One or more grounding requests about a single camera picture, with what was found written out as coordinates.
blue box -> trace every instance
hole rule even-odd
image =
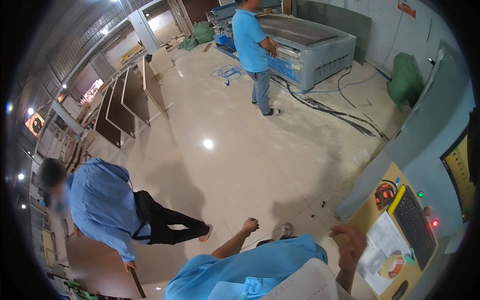
[[[230,41],[230,39],[225,34],[214,35],[213,39],[217,44],[224,45]]]

hand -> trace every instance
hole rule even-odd
[[[260,226],[258,226],[258,220],[255,218],[248,218],[245,223],[243,223],[243,231],[250,235],[252,232],[256,231]]]
[[[79,229],[77,226],[73,227],[73,234],[74,234],[76,237],[78,237],[78,235],[79,235],[80,233],[82,233],[82,232],[80,231],[80,229]]]
[[[275,49],[278,49],[278,44],[276,41],[272,40],[271,38],[268,38],[270,40],[270,43],[275,47]]]
[[[339,224],[330,228],[329,237],[345,233],[349,240],[339,246],[340,260],[338,266],[345,271],[357,270],[359,259],[367,247],[367,236],[361,233],[355,226],[348,224]]]
[[[123,265],[125,266],[125,271],[128,272],[128,267],[132,268],[133,270],[137,269],[137,266],[135,266],[135,261],[131,262],[123,262]]]
[[[273,56],[273,58],[277,58],[277,57],[278,57],[278,53],[277,53],[276,49],[269,50],[269,51],[268,51],[268,54],[270,54],[271,56]]]

blue shirt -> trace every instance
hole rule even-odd
[[[236,9],[232,30],[241,66],[252,73],[267,71],[268,52],[260,45],[265,39],[265,33],[255,18],[255,13]]]
[[[135,260],[130,236],[141,222],[135,209],[129,173],[121,166],[93,158],[67,177],[66,201],[77,227],[91,239],[117,250],[124,262]],[[139,235],[150,235],[145,225]],[[136,240],[146,244],[149,240]]]
[[[165,289],[166,300],[259,299],[309,259],[328,263],[325,250],[310,234],[276,240],[233,256],[218,259],[197,255]]]

light blue polo shirt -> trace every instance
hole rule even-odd
[[[197,255],[165,289],[165,300],[257,300],[300,269],[309,259],[328,263],[325,249],[311,234],[276,240],[218,259]]]
[[[232,19],[233,41],[244,70],[260,73],[268,70],[268,52],[261,45],[266,36],[255,13],[236,9]]]

red sign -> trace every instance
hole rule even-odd
[[[403,3],[402,1],[398,1],[398,9],[401,11],[411,15],[415,19],[417,18],[417,11],[413,10],[408,4]]]

